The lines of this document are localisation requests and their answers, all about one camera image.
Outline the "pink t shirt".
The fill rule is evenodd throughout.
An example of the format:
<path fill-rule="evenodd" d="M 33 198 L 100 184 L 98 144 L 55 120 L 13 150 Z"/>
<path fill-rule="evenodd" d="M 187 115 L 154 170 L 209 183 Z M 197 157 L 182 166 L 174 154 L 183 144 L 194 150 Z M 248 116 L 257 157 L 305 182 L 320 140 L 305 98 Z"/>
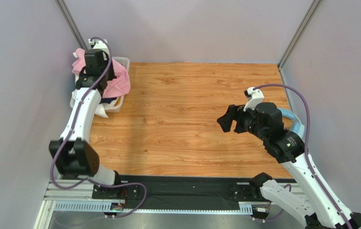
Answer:
<path fill-rule="evenodd" d="M 72 64 L 72 73 L 75 75 L 75 82 L 78 80 L 80 70 L 85 66 L 85 50 L 78 48 L 73 56 L 76 60 Z M 127 69 L 112 59 L 115 79 L 107 81 L 107 87 L 104 90 L 102 98 L 120 97 L 129 93 L 131 88 L 130 77 Z"/>

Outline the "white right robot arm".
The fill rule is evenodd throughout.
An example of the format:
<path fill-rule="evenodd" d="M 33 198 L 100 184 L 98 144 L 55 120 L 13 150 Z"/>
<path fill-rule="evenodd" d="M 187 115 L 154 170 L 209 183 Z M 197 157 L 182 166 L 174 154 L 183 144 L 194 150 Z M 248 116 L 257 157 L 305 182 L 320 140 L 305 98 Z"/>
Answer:
<path fill-rule="evenodd" d="M 359 229 L 361 213 L 352 212 L 318 175 L 312 158 L 305 154 L 302 138 L 285 129 L 282 111 L 274 103 L 259 103 L 254 109 L 230 105 L 217 119 L 223 132 L 250 133 L 262 140 L 265 150 L 293 176 L 306 198 L 286 190 L 266 173 L 250 179 L 256 198 L 264 198 L 293 216 L 306 229 Z"/>

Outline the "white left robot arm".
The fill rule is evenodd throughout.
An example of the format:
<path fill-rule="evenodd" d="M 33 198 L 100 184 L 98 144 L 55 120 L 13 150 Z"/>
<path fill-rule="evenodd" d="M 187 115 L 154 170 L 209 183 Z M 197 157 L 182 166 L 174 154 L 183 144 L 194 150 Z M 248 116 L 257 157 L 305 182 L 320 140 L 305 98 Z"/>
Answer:
<path fill-rule="evenodd" d="M 76 81 L 76 99 L 67 126 L 49 143 L 52 169 L 60 175 L 99 186 L 114 186 L 117 172 L 107 169 L 90 146 L 90 130 L 107 81 L 114 78 L 111 58 L 102 49 L 84 52 L 85 66 Z"/>

